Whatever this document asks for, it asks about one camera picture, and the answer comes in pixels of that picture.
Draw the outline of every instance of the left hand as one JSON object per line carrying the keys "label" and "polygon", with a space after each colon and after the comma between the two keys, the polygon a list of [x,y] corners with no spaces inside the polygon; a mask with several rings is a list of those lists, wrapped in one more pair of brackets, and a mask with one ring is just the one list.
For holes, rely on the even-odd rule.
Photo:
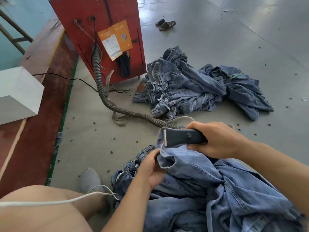
{"label": "left hand", "polygon": [[156,156],[160,154],[160,149],[155,149],[150,152],[142,161],[138,168],[135,178],[143,178],[150,184],[151,190],[153,190],[164,178],[166,171],[160,168]]}

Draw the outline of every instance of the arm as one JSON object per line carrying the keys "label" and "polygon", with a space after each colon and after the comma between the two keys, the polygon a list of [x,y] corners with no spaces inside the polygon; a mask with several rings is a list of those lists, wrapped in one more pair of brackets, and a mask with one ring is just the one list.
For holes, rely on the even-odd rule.
{"label": "arm", "polygon": [[208,139],[187,148],[219,159],[236,158],[258,171],[309,217],[309,167],[263,143],[256,143],[220,122],[190,123]]}
{"label": "arm", "polygon": [[126,195],[102,232],[142,232],[151,191],[163,180],[165,172],[159,168],[156,149],[149,153],[138,168]]}

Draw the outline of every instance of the red machine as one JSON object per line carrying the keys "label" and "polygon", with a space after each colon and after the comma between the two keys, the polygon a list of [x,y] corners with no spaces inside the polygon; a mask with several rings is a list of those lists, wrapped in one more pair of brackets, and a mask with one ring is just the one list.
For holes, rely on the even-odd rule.
{"label": "red machine", "polygon": [[[114,70],[110,82],[120,82],[146,73],[137,0],[49,0],[49,2],[93,78],[95,77],[91,66],[91,55],[94,42],[76,24],[77,21],[95,39],[94,21],[91,19],[93,16],[96,17],[97,32],[123,20],[126,20],[128,24],[133,45],[133,48],[129,50],[131,67],[129,77],[122,78],[120,76],[119,65],[116,60],[110,59],[99,36],[97,36],[97,44],[102,50],[101,66]],[[101,70],[105,77],[110,72],[107,69]]]}

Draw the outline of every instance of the jeans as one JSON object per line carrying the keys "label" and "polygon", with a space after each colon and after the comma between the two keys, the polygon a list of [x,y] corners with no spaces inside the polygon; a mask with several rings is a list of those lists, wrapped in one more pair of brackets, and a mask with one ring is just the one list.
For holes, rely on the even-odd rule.
{"label": "jeans", "polygon": [[149,145],[112,176],[120,200],[155,148],[161,148],[157,161],[167,173],[151,192],[144,232],[305,231],[304,216],[261,175],[237,160],[208,158],[185,145],[165,148],[161,131],[156,146]]}
{"label": "jeans", "polygon": [[142,81],[144,92],[136,92],[133,102],[149,103],[152,114],[165,114],[166,121],[180,113],[213,111],[223,97],[236,103],[253,121],[259,117],[258,110],[273,112],[259,89],[258,80],[234,67],[207,64],[197,70],[187,63],[187,56],[179,46],[166,50],[162,58],[147,64]]}

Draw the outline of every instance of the leg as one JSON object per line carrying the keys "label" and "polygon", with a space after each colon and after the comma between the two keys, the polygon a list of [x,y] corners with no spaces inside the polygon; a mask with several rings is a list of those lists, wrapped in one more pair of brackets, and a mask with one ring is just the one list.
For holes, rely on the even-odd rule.
{"label": "leg", "polygon": [[[65,189],[29,186],[6,195],[0,201],[59,201],[81,195]],[[87,219],[102,210],[105,203],[105,196],[98,194],[61,205],[0,208],[0,231],[91,232]]]}

